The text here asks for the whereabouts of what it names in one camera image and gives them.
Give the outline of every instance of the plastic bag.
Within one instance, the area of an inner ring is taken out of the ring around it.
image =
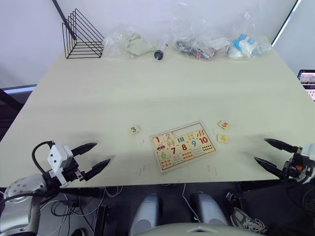
[[[257,35],[256,18],[245,11],[233,22],[233,40],[227,52],[230,58],[253,58],[271,50],[271,45]]]
[[[156,48],[151,41],[126,26],[117,27],[105,38],[103,44],[105,57],[127,56],[131,59],[152,52]]]
[[[187,3],[178,3],[172,24],[173,46],[196,59],[213,59],[226,54],[230,41],[209,27]]]

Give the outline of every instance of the wooden number puzzle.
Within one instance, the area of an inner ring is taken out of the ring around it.
[[[162,173],[216,151],[200,121],[153,135],[150,141]]]

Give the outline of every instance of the red number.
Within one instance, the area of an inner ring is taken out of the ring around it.
[[[199,140],[201,141],[202,144],[208,142],[208,139],[206,137],[203,137],[202,139]]]

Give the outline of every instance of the wire magazine rack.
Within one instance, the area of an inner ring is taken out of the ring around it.
[[[103,35],[76,8],[62,23],[65,58],[100,58]]]

